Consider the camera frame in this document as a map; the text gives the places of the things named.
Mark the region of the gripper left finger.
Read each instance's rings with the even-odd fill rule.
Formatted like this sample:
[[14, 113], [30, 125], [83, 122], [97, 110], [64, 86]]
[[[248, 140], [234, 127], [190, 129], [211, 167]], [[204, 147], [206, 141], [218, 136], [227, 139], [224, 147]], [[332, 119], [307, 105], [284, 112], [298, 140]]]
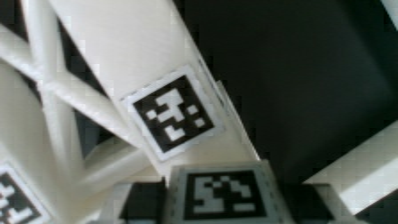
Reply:
[[122, 217], [122, 211], [131, 188], [133, 183], [117, 183], [113, 185], [103, 207], [99, 209], [99, 216], [87, 222], [87, 224], [129, 224], [128, 219]]

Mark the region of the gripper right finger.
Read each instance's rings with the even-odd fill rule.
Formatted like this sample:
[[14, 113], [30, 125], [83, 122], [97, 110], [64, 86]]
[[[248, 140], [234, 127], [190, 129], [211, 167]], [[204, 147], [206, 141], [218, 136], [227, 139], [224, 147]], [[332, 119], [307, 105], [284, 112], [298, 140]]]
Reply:
[[332, 186], [328, 184], [314, 184], [312, 187], [332, 214], [328, 224], [359, 224], [359, 220], [348, 210]]

